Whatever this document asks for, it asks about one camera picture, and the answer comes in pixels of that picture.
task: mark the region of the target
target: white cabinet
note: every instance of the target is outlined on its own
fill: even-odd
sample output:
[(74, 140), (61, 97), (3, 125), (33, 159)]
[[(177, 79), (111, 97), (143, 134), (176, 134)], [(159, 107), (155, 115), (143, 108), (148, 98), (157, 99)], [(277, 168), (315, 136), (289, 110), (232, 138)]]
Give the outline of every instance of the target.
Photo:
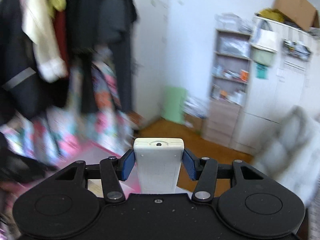
[(251, 114), (242, 113), (233, 140), (241, 145), (255, 148), (263, 131), (275, 129), (278, 123)]
[[(268, 129), (277, 128), (288, 112), (300, 105), (308, 114), (320, 114), (320, 43), (307, 33), (270, 21), (279, 35), (279, 52), (267, 79), (256, 78), (252, 62), (246, 105), (237, 121), (232, 137), (233, 149), (252, 154), (257, 140)], [(302, 41), (313, 52), (311, 62), (281, 53), (282, 39)]]
[(251, 77), (244, 111), (273, 122), (280, 122), (294, 105), (300, 102), (305, 81), (306, 62), (281, 53), (282, 39), (309, 44), (309, 35), (297, 29), (270, 22), (279, 35), (279, 52), (268, 68), (268, 78), (256, 78), (256, 63), (251, 65)]
[[(287, 38), (288, 30), (286, 27), (270, 22), (271, 28), (274, 32), (279, 34), (279, 50), (281, 38)], [(267, 79), (259, 79), (256, 77), (257, 67), (256, 63), (252, 62), (250, 79), (248, 85), (247, 102), (244, 111), (246, 113), (259, 116), (265, 119), (270, 119), (271, 109), (273, 107), (273, 100), (275, 98), (277, 83), (278, 83), (278, 68), (281, 65), (282, 55), (277, 53), (275, 55), (274, 64), (268, 67)]]
[(299, 104), (305, 80), (305, 71), (289, 63), (283, 64), (270, 109), (270, 120), (277, 123), (281, 122), (293, 106)]
[(320, 114), (320, 41), (312, 39), (313, 52), (310, 63), (307, 64), (306, 80), (299, 105), (311, 117)]
[(136, 5), (134, 110), (148, 123), (161, 114), (168, 7), (159, 0), (136, 0)]

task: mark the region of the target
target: metal screw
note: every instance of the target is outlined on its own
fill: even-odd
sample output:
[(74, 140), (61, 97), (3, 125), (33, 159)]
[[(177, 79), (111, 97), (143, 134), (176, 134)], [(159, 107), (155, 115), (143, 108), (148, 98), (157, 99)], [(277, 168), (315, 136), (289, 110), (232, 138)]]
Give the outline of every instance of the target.
[(198, 191), (195, 194), (195, 197), (197, 199), (208, 199), (209, 197), (211, 197), (211, 194), (209, 192), (206, 192), (206, 191)]
[(108, 199), (117, 200), (119, 198), (122, 198), (123, 194), (119, 191), (111, 191), (107, 194)]

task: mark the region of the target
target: wooden shelf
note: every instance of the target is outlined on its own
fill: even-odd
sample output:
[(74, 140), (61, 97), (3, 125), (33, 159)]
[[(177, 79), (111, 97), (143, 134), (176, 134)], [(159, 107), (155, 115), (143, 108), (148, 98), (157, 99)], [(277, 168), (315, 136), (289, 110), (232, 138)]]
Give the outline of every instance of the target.
[(244, 60), (251, 60), (249, 57), (237, 56), (237, 55), (228, 54), (228, 53), (221, 53), (218, 51), (216, 51), (215, 54), (217, 54), (219, 56), (234, 57), (234, 58), (239, 58), (239, 59), (244, 59)]
[(216, 75), (213, 75), (213, 77), (214, 78), (218, 78), (218, 79), (228, 80), (228, 81), (231, 81), (231, 82), (237, 82), (237, 83), (240, 83), (240, 84), (248, 84), (248, 82), (242, 81), (242, 80), (238, 80), (238, 79), (230, 79), (230, 78), (216, 76)]
[(226, 29), (217, 29), (217, 31), (220, 33), (232, 33), (232, 34), (238, 34), (238, 35), (251, 37), (251, 33), (242, 33), (242, 32), (237, 32), (237, 31), (232, 31), (232, 30), (226, 30)]

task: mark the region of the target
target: green container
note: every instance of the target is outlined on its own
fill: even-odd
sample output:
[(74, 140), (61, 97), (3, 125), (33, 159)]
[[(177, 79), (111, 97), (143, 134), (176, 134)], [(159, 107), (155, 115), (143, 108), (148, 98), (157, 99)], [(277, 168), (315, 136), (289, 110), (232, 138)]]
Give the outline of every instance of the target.
[(273, 60), (276, 55), (274, 52), (261, 50), (254, 47), (251, 48), (251, 52), (252, 52), (251, 59), (256, 63), (265, 65), (265, 66), (271, 66), (273, 64)]

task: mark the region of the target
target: drawer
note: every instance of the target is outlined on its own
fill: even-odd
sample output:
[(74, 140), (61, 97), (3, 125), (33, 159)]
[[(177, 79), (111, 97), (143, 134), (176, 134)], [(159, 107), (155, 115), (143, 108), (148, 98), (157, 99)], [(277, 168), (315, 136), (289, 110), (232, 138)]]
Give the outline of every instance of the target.
[(212, 121), (221, 118), (237, 119), (240, 106), (224, 101), (213, 100), (210, 104), (209, 119)]
[(215, 100), (210, 105), (210, 114), (206, 126), (231, 136), (239, 111), (239, 105)]
[(231, 141), (231, 136), (210, 128), (205, 129), (202, 138), (209, 142), (217, 143), (225, 147), (229, 147)]
[(207, 123), (206, 123), (207, 128), (214, 129), (218, 132), (224, 133), (229, 136), (232, 136), (235, 125), (236, 125), (236, 119), (231, 120), (228, 118), (224, 118), (220, 120), (207, 120)]

